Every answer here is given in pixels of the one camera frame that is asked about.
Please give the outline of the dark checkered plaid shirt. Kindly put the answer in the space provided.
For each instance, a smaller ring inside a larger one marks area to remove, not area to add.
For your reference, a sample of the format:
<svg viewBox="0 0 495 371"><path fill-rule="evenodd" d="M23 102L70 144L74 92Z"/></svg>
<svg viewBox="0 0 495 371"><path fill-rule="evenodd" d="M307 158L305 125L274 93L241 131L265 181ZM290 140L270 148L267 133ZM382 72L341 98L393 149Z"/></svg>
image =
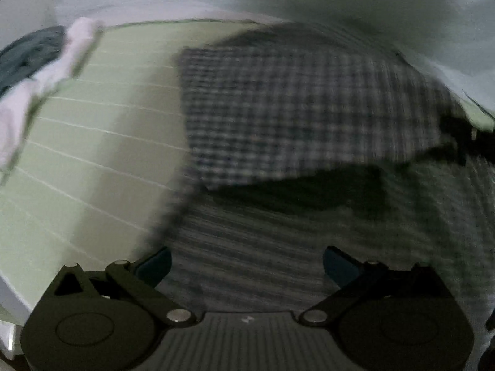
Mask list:
<svg viewBox="0 0 495 371"><path fill-rule="evenodd" d="M494 129L437 79L297 25L177 56L189 154L153 235L158 285L202 310L303 310L334 245L434 266L469 318L494 308Z"/></svg>

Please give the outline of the green grid bed sheet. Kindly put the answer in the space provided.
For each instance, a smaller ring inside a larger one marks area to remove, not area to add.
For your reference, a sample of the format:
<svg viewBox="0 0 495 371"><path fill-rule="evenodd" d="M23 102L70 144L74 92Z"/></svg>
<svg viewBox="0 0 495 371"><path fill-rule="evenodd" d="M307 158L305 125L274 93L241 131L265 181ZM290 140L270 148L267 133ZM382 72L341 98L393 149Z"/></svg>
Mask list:
<svg viewBox="0 0 495 371"><path fill-rule="evenodd" d="M153 235L189 154L177 56L266 28L272 27L114 28L77 77L43 102L1 186L1 274L28 310L63 265L99 271L164 247L153 244ZM406 63L391 49L308 30Z"/></svg>

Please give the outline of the white folded garment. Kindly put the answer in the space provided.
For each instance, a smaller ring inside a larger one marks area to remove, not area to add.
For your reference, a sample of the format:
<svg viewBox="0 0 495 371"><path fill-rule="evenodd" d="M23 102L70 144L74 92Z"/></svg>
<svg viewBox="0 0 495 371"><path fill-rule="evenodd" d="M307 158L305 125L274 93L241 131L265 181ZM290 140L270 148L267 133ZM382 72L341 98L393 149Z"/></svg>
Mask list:
<svg viewBox="0 0 495 371"><path fill-rule="evenodd" d="M60 56L1 96L1 170L11 167L24 139L29 113L58 85L74 76L99 39L103 25L95 19L78 18L66 28Z"/></svg>

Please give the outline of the dark teal folded garment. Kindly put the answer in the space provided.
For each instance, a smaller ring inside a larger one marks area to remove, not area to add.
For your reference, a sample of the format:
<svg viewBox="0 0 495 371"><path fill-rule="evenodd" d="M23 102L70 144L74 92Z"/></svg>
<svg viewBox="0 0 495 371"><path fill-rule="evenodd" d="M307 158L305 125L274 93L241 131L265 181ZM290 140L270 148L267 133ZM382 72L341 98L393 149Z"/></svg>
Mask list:
<svg viewBox="0 0 495 371"><path fill-rule="evenodd" d="M65 44L66 28L54 26L27 34L1 51L1 96L56 60Z"/></svg>

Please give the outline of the pale carrot print quilt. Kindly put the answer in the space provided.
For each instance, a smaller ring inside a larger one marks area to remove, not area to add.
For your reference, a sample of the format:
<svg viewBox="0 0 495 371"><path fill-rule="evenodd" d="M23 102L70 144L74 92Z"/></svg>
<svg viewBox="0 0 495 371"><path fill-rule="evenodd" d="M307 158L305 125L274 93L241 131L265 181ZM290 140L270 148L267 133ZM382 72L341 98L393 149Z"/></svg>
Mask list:
<svg viewBox="0 0 495 371"><path fill-rule="evenodd" d="M395 47L460 98L477 123L494 118L494 0L1 0L1 42L74 24L187 19L292 20L340 26Z"/></svg>

